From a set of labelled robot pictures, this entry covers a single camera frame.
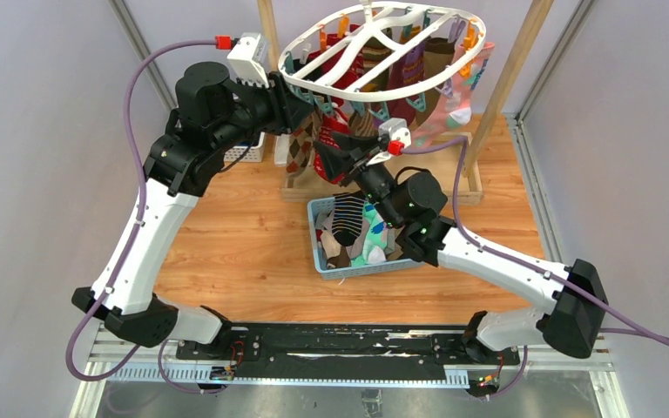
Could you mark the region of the teal white sock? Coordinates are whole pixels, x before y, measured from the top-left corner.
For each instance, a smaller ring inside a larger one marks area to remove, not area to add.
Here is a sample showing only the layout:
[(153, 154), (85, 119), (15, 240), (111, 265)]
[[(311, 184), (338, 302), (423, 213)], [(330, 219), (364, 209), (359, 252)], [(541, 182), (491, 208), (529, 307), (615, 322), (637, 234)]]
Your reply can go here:
[(372, 204), (363, 209), (360, 237), (351, 247), (351, 266), (372, 266), (387, 261), (389, 228)]

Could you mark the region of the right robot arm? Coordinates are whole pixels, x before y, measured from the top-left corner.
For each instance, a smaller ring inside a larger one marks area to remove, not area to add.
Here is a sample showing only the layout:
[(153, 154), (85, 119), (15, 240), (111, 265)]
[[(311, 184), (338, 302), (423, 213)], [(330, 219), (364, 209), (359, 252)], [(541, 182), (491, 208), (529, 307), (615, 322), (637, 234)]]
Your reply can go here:
[(545, 343), (577, 359), (591, 356), (606, 304), (596, 267), (584, 260), (571, 266), (510, 250), (465, 228), (441, 212), (448, 197), (437, 178), (416, 168), (400, 180), (378, 152), (409, 149), (387, 135), (369, 138), (335, 134), (336, 146), (317, 142), (325, 177), (338, 185), (355, 183), (396, 238), (403, 254), (417, 262), (472, 274), (530, 302), (527, 309), (474, 313), (459, 347), (475, 363), (514, 346)]

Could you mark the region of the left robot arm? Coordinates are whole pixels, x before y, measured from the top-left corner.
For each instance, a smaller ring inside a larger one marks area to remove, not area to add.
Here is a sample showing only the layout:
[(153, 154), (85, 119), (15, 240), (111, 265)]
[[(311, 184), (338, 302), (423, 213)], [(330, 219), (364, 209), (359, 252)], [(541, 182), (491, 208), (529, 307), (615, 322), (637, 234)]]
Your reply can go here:
[(110, 265), (72, 304), (107, 330), (141, 347), (194, 342), (212, 359), (232, 349), (231, 322), (209, 307), (185, 307), (154, 291), (159, 269), (181, 225), (225, 166), (228, 150), (261, 133), (289, 133), (314, 107), (279, 72), (264, 84), (232, 79), (224, 64), (188, 67), (175, 86), (178, 107), (142, 166), (143, 186)]

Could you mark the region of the red christmas sock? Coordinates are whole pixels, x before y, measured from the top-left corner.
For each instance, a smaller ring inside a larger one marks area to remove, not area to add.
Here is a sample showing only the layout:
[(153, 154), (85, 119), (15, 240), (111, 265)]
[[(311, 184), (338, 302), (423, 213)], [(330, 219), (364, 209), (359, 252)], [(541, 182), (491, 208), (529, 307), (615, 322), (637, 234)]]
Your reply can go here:
[[(319, 124), (318, 127), (314, 129), (315, 135), (313, 144), (318, 145), (319, 143), (322, 143), (338, 148), (339, 146), (333, 139), (333, 134), (335, 132), (349, 133), (347, 115), (338, 107), (334, 108), (334, 112), (332, 114), (327, 114), (320, 110), (316, 110), (314, 115), (317, 117)], [(339, 176), (335, 179), (329, 179), (327, 177), (321, 156), (316, 150), (314, 150), (314, 162), (312, 163), (312, 167), (319, 177), (326, 180), (330, 184), (337, 184), (342, 179), (342, 176)]]

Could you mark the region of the white oval clip hanger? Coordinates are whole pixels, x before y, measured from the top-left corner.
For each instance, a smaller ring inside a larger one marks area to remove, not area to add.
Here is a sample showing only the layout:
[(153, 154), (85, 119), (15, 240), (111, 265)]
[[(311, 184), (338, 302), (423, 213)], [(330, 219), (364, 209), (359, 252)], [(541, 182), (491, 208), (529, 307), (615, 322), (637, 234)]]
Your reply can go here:
[[(443, 29), (464, 36), (460, 54), (435, 74), (401, 87), (371, 91), (375, 79), (405, 63)], [(356, 104), (413, 99), (466, 76), (486, 44), (487, 27), (454, 7), (399, 1), (360, 1), (317, 20), (282, 48), (276, 61), (296, 93), (311, 92)]]

